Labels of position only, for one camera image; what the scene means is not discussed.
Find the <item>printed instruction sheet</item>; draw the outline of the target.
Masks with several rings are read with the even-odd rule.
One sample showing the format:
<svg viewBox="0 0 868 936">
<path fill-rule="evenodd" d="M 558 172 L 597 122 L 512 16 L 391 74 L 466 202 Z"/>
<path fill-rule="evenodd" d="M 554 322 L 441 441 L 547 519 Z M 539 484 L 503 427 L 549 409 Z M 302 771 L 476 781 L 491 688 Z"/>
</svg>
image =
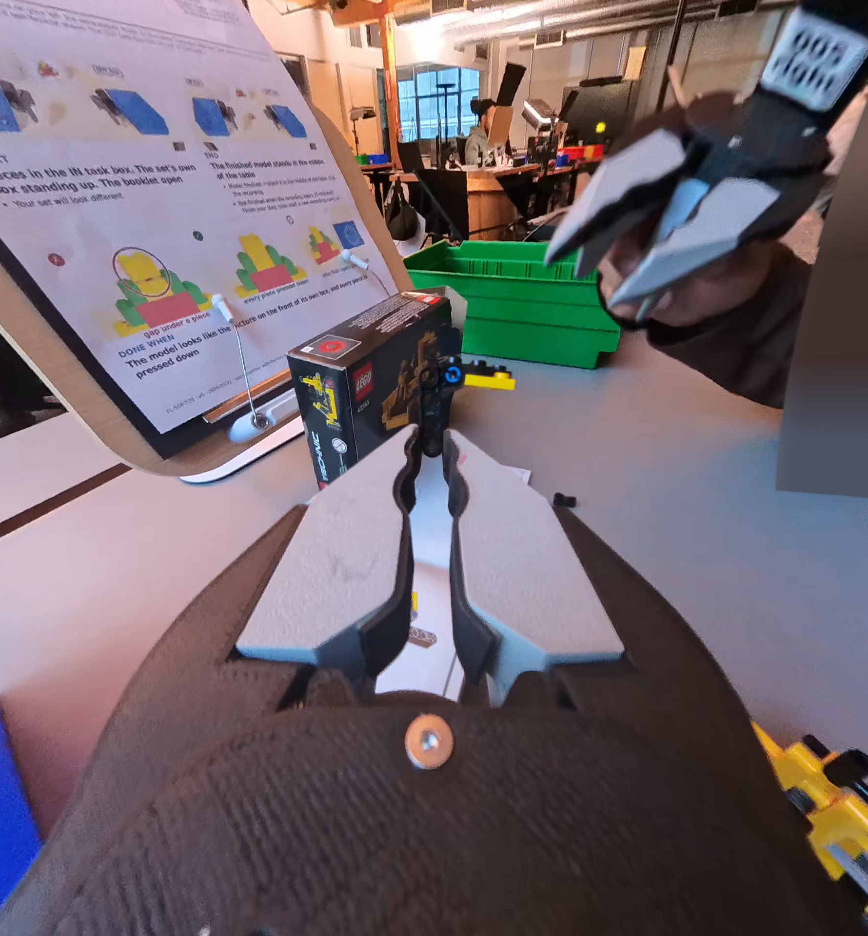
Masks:
<svg viewBox="0 0 868 936">
<path fill-rule="evenodd" d="M 0 262 L 161 454 L 399 290 L 243 2 L 0 1 Z"/>
</svg>

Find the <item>wooden pillar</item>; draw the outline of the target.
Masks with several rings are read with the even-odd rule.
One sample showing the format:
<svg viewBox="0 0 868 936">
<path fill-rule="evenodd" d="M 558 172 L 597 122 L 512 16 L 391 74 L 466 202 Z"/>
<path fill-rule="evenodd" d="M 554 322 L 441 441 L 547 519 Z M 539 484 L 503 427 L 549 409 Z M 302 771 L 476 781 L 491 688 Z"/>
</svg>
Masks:
<svg viewBox="0 0 868 936">
<path fill-rule="evenodd" d="M 387 136 L 392 165 L 395 170 L 401 170 L 402 162 L 398 149 L 401 141 L 401 123 L 395 61 L 395 1 L 381 2 L 378 12 Z"/>
</svg>

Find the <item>wooden display board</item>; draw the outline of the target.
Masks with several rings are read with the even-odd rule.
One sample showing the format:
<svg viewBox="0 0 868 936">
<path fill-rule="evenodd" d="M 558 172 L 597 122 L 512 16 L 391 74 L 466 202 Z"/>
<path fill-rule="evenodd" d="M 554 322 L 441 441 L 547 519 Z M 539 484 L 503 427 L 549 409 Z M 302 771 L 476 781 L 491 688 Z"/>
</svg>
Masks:
<svg viewBox="0 0 868 936">
<path fill-rule="evenodd" d="M 292 390 L 288 349 L 413 283 L 346 139 L 294 87 L 215 141 L 193 96 L 0 88 L 0 334 L 120 461 L 200 474 Z"/>
</svg>

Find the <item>black and yellow lego assembly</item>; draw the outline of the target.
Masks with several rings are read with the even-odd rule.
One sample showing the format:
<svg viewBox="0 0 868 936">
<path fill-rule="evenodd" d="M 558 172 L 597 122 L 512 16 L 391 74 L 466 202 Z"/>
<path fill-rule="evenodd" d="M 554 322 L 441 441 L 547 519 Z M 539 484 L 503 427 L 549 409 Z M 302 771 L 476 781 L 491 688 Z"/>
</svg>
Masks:
<svg viewBox="0 0 868 936">
<path fill-rule="evenodd" d="M 504 366 L 484 359 L 464 362 L 459 355 L 438 357 L 426 364 L 418 377 L 420 446 L 423 455 L 442 454 L 444 434 L 449 426 L 453 396 L 463 388 L 513 391 L 516 382 Z"/>
</svg>

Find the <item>yellow lego model section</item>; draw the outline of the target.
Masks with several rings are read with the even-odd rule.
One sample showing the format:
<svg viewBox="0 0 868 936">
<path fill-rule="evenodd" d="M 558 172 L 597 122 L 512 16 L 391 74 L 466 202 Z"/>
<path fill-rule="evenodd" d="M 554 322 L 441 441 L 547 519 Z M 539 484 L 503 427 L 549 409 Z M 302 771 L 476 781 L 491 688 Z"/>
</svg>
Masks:
<svg viewBox="0 0 868 936">
<path fill-rule="evenodd" d="M 868 918 L 868 755 L 834 751 L 811 734 L 782 746 L 751 726 L 816 859 Z"/>
</svg>

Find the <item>paned window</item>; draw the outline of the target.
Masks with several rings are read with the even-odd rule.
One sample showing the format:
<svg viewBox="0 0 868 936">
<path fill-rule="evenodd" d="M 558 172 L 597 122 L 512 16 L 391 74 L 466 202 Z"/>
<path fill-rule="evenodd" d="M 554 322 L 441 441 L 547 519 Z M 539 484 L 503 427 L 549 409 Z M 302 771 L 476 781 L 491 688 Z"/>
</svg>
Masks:
<svg viewBox="0 0 868 936">
<path fill-rule="evenodd" d="M 401 137 L 405 142 L 466 136 L 477 122 L 472 101 L 481 92 L 476 68 L 444 65 L 400 66 L 396 88 Z"/>
</svg>

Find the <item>person's right hand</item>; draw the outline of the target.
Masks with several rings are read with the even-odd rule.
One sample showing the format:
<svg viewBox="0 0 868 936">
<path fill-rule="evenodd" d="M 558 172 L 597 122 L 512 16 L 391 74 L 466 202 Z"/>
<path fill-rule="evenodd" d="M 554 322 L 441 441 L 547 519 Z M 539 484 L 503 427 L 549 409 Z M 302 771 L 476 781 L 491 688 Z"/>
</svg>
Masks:
<svg viewBox="0 0 868 936">
<path fill-rule="evenodd" d="M 618 302 L 615 295 L 640 265 L 649 237 L 645 228 L 635 228 L 615 242 L 598 267 L 599 292 L 607 311 L 632 330 L 698 326 L 756 298 L 784 296 L 792 288 L 804 298 L 813 272 L 812 264 L 779 240 L 750 240 L 665 287 L 651 309 L 643 312 L 642 300 Z"/>
</svg>

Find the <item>dark lego set box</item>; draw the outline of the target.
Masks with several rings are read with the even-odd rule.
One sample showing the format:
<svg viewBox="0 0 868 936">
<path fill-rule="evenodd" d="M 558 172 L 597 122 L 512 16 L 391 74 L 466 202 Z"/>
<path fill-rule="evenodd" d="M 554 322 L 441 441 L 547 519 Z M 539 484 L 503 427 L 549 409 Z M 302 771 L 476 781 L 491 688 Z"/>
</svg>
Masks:
<svg viewBox="0 0 868 936">
<path fill-rule="evenodd" d="M 404 427 L 422 421 L 421 378 L 457 355 L 450 298 L 406 291 L 385 298 L 288 355 L 320 489 Z"/>
</svg>

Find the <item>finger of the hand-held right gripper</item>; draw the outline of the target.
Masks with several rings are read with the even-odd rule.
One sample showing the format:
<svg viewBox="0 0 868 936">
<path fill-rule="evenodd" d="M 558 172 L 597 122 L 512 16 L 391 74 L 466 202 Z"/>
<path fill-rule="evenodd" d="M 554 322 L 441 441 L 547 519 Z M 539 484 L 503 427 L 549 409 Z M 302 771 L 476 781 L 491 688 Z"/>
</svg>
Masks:
<svg viewBox="0 0 868 936">
<path fill-rule="evenodd" d="M 682 136 L 669 130 L 654 130 L 605 158 L 557 225 L 545 266 L 576 254 L 574 275 L 587 276 L 670 195 L 686 162 Z"/>
<path fill-rule="evenodd" d="M 639 305 L 642 322 L 676 282 L 725 257 L 755 222 L 780 200 L 764 181 L 726 178 L 703 195 L 692 215 L 659 234 L 650 251 L 612 295 L 616 305 Z"/>
</svg>

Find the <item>green plastic bin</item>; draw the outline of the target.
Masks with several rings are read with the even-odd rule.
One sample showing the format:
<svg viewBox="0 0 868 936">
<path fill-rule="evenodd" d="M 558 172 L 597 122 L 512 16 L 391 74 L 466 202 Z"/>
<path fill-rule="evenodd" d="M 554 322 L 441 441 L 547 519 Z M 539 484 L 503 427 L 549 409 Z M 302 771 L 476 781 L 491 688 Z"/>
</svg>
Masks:
<svg viewBox="0 0 868 936">
<path fill-rule="evenodd" d="M 596 274 L 576 256 L 545 265 L 544 242 L 442 240 L 404 259 L 417 288 L 450 287 L 467 303 L 463 353 L 593 370 L 619 345 Z"/>
</svg>

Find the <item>wooden cabinet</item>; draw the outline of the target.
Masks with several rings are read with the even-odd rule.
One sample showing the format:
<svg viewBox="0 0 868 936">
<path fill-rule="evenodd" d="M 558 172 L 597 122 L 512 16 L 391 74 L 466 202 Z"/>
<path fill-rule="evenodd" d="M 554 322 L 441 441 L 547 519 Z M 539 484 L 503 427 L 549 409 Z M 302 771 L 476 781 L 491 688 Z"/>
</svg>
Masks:
<svg viewBox="0 0 868 936">
<path fill-rule="evenodd" d="M 518 170 L 466 168 L 469 240 L 507 240 L 519 212 L 501 184 Z"/>
</svg>

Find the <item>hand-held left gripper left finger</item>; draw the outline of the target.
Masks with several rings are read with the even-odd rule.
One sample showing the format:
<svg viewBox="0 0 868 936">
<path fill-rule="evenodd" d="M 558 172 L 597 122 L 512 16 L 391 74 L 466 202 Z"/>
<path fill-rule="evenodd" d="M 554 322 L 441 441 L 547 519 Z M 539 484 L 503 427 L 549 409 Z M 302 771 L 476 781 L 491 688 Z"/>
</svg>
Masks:
<svg viewBox="0 0 868 936">
<path fill-rule="evenodd" d="M 315 495 L 255 605 L 243 657 L 376 678 L 410 628 L 414 427 Z"/>
</svg>

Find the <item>white instruction booklet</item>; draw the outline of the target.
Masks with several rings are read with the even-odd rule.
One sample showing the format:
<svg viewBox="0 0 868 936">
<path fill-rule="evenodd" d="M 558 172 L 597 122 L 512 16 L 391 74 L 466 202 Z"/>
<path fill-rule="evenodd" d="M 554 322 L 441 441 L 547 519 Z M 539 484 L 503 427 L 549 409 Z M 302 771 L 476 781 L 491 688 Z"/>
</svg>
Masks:
<svg viewBox="0 0 868 936">
<path fill-rule="evenodd" d="M 409 638 L 377 678 L 377 694 L 420 692 L 456 701 L 464 682 L 454 651 L 449 561 L 452 517 L 440 460 L 423 458 L 410 513 L 414 578 Z"/>
</svg>

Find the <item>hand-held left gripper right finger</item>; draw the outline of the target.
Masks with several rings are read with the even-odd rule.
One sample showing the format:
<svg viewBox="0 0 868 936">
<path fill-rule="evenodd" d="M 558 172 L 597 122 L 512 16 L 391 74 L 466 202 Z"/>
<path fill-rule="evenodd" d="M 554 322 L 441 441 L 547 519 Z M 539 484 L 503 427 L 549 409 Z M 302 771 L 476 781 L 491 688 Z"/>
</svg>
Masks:
<svg viewBox="0 0 868 936">
<path fill-rule="evenodd" d="M 454 649 L 466 681 L 499 707 L 524 673 L 611 663 L 624 644 L 555 509 L 508 466 L 450 429 Z"/>
</svg>

